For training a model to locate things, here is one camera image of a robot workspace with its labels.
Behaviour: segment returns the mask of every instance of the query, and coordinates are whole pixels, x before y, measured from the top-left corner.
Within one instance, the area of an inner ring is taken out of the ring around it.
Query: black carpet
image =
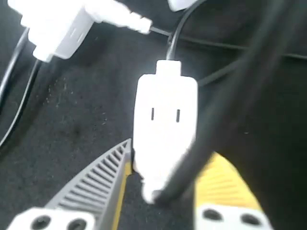
[[[166,0],[125,0],[156,26],[172,29],[180,13]],[[263,1],[208,0],[187,23],[185,34],[247,45],[262,14]],[[0,5],[0,72],[22,33],[20,16]],[[289,51],[307,55],[307,25]],[[69,60],[44,64],[29,105],[0,157],[0,228],[30,207],[42,207],[74,175],[103,152],[132,137],[138,78],[154,73],[165,56],[166,38],[96,24]],[[5,132],[34,63],[29,45],[11,82],[1,113]],[[201,79],[239,53],[181,46],[183,74]],[[303,229],[306,213],[307,62],[285,59],[246,121],[221,153],[239,169],[275,229]],[[200,108],[220,82],[201,89]],[[155,208],[141,198],[140,178],[128,179],[120,230],[192,229],[192,209]]]

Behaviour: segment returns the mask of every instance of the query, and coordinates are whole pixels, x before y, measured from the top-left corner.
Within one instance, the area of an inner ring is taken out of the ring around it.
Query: electrical plug
[[[141,175],[142,196],[152,204],[196,135],[198,85],[181,76],[181,62],[159,60],[156,74],[138,82],[133,148],[134,169]]]
[[[36,45],[37,59],[50,62],[53,56],[70,58],[94,22],[106,22],[148,34],[152,21],[131,12],[115,0],[8,0],[23,17],[29,41]]]

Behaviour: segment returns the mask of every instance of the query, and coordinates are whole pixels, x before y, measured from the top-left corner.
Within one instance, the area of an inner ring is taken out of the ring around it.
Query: white plug
[[[159,60],[156,74],[138,82],[134,110],[134,168],[143,178],[142,196],[152,204],[196,135],[198,85],[181,76],[181,62]]]
[[[115,0],[8,0],[23,15],[21,25],[30,28],[33,55],[44,62],[53,56],[70,58],[94,22],[106,22],[148,34],[152,21],[131,12]]]

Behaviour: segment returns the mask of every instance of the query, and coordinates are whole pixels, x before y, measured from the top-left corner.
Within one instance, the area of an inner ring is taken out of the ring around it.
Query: power adapter
[[[142,196],[154,202],[196,135],[198,85],[181,76],[181,62],[159,60],[156,74],[138,81],[134,110],[134,168],[143,178]]]

